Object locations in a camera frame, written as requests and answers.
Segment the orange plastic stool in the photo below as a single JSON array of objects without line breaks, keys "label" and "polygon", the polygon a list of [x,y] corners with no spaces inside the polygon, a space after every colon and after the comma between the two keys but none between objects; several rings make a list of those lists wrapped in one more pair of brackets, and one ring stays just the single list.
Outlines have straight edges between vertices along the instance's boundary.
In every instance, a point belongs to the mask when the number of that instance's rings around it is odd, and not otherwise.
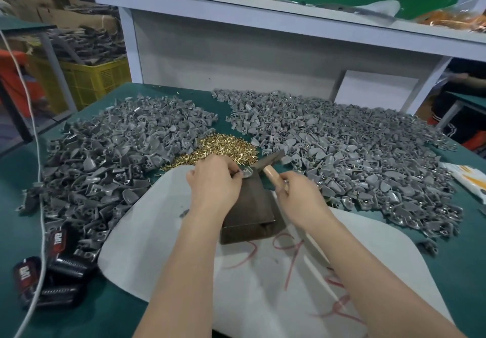
[{"label": "orange plastic stool", "polygon": [[[13,51],[13,55],[19,64],[22,77],[25,80],[29,91],[30,99],[33,106],[33,112],[47,114],[47,101],[45,100],[44,90],[33,78],[29,70],[29,61],[26,53]],[[0,82],[6,89],[9,97],[15,104],[15,107],[25,118],[30,118],[31,114],[28,108],[27,94],[17,72],[14,60],[7,50],[0,49]]]}]

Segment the person's left hand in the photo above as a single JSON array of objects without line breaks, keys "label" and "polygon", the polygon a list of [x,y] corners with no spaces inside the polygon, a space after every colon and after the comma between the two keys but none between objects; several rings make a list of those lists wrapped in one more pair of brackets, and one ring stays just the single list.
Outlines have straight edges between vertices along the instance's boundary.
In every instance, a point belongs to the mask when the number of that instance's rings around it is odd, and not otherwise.
[{"label": "person's left hand", "polygon": [[205,216],[222,225],[239,198],[241,182],[233,183],[230,173],[241,171],[233,159],[210,154],[199,160],[186,175],[191,188],[190,213]]}]

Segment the pile of grey plastic parts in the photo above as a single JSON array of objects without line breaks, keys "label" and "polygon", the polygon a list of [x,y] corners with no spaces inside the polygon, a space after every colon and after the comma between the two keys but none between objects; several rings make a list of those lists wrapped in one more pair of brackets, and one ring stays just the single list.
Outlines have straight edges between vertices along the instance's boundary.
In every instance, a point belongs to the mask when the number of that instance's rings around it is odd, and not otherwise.
[{"label": "pile of grey plastic parts", "polygon": [[433,151],[457,146],[419,118],[279,91],[211,95],[230,106],[233,129],[262,155],[282,151],[281,163],[314,181],[329,206],[380,211],[429,239],[459,235],[453,177]]},{"label": "pile of grey plastic parts", "polygon": [[66,123],[40,179],[17,212],[41,206],[49,236],[74,232],[73,253],[93,262],[111,231],[148,191],[150,174],[215,132],[218,114],[176,96],[128,97],[89,120]]}]

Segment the black clip with red label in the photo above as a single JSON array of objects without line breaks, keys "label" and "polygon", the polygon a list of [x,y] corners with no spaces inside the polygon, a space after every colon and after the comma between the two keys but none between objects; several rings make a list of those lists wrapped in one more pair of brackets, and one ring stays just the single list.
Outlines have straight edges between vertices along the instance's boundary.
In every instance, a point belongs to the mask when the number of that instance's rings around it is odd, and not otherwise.
[{"label": "black clip with red label", "polygon": [[47,244],[47,256],[55,259],[69,250],[70,227],[61,225],[51,231]]},{"label": "black clip with red label", "polygon": [[23,310],[30,307],[39,283],[40,271],[41,259],[38,256],[27,257],[13,267],[13,277]]}]

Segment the person's left forearm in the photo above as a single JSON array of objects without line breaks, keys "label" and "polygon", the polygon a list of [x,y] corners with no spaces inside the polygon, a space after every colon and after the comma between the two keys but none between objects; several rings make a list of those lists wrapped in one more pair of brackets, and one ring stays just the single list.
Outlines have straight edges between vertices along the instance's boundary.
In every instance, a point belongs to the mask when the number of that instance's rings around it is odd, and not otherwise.
[{"label": "person's left forearm", "polygon": [[214,260],[227,213],[208,205],[188,212],[132,338],[211,338]]}]

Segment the white bag with yellow print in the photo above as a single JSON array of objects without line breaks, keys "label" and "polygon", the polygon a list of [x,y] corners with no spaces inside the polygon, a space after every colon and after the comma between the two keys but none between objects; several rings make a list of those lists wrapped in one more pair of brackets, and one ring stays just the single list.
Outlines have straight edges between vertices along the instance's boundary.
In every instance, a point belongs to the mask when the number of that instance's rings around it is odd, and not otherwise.
[{"label": "white bag with yellow print", "polygon": [[468,165],[441,163],[455,180],[486,205],[486,174]]}]

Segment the cardboard box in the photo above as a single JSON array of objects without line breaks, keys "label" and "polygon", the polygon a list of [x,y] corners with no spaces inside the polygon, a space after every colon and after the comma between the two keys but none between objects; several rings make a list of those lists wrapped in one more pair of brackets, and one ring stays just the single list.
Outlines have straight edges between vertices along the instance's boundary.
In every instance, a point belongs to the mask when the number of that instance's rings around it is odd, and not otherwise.
[{"label": "cardboard box", "polygon": [[64,9],[37,7],[36,11],[43,23],[58,28],[75,29],[89,27],[104,29],[114,34],[119,29],[119,11],[110,5],[70,5]]}]

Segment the white shelf frame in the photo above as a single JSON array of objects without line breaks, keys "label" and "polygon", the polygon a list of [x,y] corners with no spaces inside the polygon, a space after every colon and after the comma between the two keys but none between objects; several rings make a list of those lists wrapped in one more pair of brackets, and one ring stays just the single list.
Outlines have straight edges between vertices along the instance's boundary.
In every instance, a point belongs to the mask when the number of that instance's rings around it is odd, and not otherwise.
[{"label": "white shelf frame", "polygon": [[132,81],[334,100],[347,70],[417,78],[414,114],[452,58],[486,35],[270,0],[95,0],[119,9]]}]

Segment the white sheet with red scribble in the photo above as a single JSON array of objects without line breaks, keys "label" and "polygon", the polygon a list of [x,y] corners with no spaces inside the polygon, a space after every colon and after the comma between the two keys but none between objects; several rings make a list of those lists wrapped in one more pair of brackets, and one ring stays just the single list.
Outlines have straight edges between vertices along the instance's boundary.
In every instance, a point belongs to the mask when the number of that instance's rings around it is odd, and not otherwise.
[{"label": "white sheet with red scribble", "polygon": [[[190,205],[181,165],[162,175],[104,242],[98,266],[107,280],[148,302]],[[332,209],[380,262],[453,322],[419,250],[380,221]],[[367,338],[347,290],[312,238],[284,220],[257,241],[220,245],[214,260],[213,329],[232,338]]]}]

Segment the green table with white frame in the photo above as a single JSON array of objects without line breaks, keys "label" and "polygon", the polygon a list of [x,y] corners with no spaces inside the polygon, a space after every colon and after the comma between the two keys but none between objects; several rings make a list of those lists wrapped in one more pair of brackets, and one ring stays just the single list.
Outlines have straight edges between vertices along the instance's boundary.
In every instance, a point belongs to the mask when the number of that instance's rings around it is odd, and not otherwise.
[{"label": "green table with white frame", "polygon": [[462,95],[453,92],[448,92],[448,94],[454,96],[455,101],[436,125],[437,130],[442,131],[464,107],[486,115],[486,97]]}]

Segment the person's right forearm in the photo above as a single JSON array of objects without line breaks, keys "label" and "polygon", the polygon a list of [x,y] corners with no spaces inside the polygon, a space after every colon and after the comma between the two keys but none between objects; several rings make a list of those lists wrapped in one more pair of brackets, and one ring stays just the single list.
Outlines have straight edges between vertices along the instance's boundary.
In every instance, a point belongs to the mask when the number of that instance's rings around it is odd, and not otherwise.
[{"label": "person's right forearm", "polygon": [[307,213],[300,226],[330,261],[371,338],[467,338],[366,249],[331,211]]}]

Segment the bag of orange parts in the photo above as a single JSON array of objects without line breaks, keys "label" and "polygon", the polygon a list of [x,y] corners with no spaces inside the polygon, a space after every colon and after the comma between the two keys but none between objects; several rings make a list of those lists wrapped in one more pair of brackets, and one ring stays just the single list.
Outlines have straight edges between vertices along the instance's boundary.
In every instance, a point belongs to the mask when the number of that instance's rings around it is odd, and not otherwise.
[{"label": "bag of orange parts", "polygon": [[417,24],[486,34],[486,13],[451,6],[416,17]]}]

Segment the person's right hand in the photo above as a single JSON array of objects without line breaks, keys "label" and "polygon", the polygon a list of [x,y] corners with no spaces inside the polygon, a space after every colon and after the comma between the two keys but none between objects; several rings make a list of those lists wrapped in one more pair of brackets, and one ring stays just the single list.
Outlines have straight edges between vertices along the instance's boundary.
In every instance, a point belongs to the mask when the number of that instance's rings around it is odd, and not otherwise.
[{"label": "person's right hand", "polygon": [[279,174],[283,178],[283,191],[276,196],[294,225],[313,235],[336,223],[315,182],[294,171]]}]

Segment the heap of grey parts in crate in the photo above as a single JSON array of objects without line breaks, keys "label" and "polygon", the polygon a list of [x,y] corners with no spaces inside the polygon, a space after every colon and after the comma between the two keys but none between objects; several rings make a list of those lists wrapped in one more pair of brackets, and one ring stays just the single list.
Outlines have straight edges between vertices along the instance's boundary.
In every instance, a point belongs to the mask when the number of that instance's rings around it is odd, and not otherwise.
[{"label": "heap of grey parts in crate", "polygon": [[61,61],[97,66],[126,56],[125,40],[120,25],[116,33],[89,27],[56,28],[48,32],[54,51]]}]

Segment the dark brown metal block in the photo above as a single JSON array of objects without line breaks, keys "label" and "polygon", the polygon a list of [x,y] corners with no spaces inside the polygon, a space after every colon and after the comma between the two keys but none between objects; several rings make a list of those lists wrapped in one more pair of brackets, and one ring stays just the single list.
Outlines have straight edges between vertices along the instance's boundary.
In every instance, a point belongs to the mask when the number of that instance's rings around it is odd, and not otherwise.
[{"label": "dark brown metal block", "polygon": [[223,221],[222,245],[275,237],[286,228],[273,191],[264,188],[258,169],[252,171],[243,179],[238,200]]}]

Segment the yellow plastic crate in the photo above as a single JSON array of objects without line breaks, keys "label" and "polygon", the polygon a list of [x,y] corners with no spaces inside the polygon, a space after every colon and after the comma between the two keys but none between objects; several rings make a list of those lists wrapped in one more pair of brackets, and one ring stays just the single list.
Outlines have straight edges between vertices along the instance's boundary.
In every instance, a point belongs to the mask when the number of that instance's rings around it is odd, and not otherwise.
[{"label": "yellow plastic crate", "polygon": [[[68,105],[47,59],[28,55],[33,76],[44,90],[51,111],[61,114]],[[82,110],[100,100],[117,87],[131,82],[127,57],[97,66],[59,62],[77,110]]]}]

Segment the loose grey plastic part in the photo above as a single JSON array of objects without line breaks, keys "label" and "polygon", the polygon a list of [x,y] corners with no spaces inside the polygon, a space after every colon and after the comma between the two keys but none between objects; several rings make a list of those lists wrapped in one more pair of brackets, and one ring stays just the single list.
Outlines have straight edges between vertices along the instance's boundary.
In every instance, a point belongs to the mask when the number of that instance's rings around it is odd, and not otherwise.
[{"label": "loose grey plastic part", "polygon": [[438,255],[438,244],[430,238],[422,239],[415,243],[421,254],[435,258]]}]

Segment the pile of brass pins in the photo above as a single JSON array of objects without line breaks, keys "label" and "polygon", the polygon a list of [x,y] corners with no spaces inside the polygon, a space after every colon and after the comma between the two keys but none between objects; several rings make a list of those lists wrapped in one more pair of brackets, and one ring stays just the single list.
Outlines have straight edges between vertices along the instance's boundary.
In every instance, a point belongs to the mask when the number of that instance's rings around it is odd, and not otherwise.
[{"label": "pile of brass pins", "polygon": [[179,155],[172,163],[162,166],[160,170],[168,171],[186,164],[195,165],[210,154],[225,155],[241,165],[251,165],[258,160],[257,148],[245,139],[233,135],[215,133],[198,139],[197,144],[196,149]]}]

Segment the black clip with spring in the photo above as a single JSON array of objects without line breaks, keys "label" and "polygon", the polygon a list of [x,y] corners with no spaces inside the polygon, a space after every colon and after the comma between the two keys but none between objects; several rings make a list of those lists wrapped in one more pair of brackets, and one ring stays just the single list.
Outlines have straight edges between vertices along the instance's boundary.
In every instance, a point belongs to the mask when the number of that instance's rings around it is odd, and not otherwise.
[{"label": "black clip with spring", "polygon": [[92,274],[95,266],[92,262],[76,255],[55,255],[49,259],[47,269],[76,280],[85,280]]},{"label": "black clip with spring", "polygon": [[84,284],[43,287],[36,309],[75,308],[82,303],[86,294]]}]

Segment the white board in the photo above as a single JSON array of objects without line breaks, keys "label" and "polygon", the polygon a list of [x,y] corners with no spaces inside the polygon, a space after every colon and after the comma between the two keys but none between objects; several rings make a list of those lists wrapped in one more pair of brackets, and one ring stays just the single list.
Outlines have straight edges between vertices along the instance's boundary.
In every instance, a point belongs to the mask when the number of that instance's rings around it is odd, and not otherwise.
[{"label": "white board", "polygon": [[333,101],[399,111],[417,83],[417,78],[347,70]]}]

